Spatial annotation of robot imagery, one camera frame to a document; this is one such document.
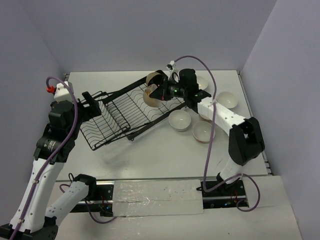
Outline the beige floral bowl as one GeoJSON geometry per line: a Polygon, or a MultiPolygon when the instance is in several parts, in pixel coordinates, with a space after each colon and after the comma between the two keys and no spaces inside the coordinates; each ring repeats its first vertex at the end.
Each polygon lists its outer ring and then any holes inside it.
{"type": "Polygon", "coordinates": [[[146,76],[146,85],[149,87],[155,85],[159,87],[163,82],[164,76],[159,72],[152,72],[146,76]]]}
{"type": "Polygon", "coordinates": [[[196,141],[206,144],[211,139],[212,124],[206,121],[199,121],[192,128],[192,135],[196,141]]]}
{"type": "Polygon", "coordinates": [[[150,97],[151,93],[156,89],[157,86],[155,84],[147,86],[142,96],[144,103],[151,108],[159,108],[161,104],[160,100],[150,97]]]}

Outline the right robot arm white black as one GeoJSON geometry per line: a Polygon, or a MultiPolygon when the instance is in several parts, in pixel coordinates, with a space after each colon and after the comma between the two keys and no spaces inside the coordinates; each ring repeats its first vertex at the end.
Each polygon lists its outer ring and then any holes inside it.
{"type": "Polygon", "coordinates": [[[169,101],[181,98],[188,108],[212,118],[213,126],[220,127],[227,134],[229,160],[217,175],[217,190],[223,196],[229,195],[235,189],[234,183],[244,176],[243,167],[265,150],[259,121],[255,117],[236,114],[200,89],[194,69],[180,70],[178,80],[158,70],[148,74],[145,83],[151,99],[169,101]]]}

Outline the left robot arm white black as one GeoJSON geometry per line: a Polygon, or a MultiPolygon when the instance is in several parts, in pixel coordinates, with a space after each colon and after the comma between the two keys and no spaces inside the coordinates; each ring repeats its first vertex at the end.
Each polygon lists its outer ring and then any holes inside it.
{"type": "Polygon", "coordinates": [[[98,193],[93,176],[79,174],[69,189],[49,204],[58,175],[75,147],[80,126],[101,115],[97,100],[82,93],[83,101],[54,101],[49,123],[36,143],[32,172],[26,191],[11,221],[0,227],[0,236],[7,240],[53,240],[66,216],[83,199],[98,193]]]}

